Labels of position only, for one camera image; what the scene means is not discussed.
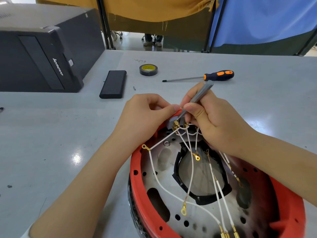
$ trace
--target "black power bank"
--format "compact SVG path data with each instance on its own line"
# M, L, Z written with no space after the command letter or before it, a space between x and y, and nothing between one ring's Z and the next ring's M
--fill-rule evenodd
M126 81L126 71L109 71L99 97L102 99L122 98Z

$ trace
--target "forearm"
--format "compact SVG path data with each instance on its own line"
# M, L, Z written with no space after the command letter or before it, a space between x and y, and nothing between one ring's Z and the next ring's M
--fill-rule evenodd
M258 134L244 159L317 206L317 155Z
M32 238L92 237L116 174L130 156L111 136L72 183L33 224Z

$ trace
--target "electrical tape roll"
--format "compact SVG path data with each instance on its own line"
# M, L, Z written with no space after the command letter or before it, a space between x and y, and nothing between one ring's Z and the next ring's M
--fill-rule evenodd
M157 72L158 68L153 64L143 64L140 66L140 74L144 76L154 76Z

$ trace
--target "table surface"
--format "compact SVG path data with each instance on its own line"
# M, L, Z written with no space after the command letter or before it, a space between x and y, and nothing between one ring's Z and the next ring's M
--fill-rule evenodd
M158 74L140 75L145 63L157 65ZM0 113L0 237L20 237L52 204L110 135L134 94L158 93L180 103L197 83L163 79L231 69L235 77L212 88L218 97L256 130L317 153L316 67L316 57L106 50L79 93L0 93L5 107ZM109 70L127 71L123 99L99 98ZM128 175L129 160L115 179L96 237L138 237L127 201ZM317 209L306 201L305 207L306 237L317 237Z

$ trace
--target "left hand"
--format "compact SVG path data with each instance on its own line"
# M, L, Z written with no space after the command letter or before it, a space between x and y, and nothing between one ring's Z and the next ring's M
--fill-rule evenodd
M135 150L179 109L179 105L170 104L158 94L136 94L126 102L113 135Z

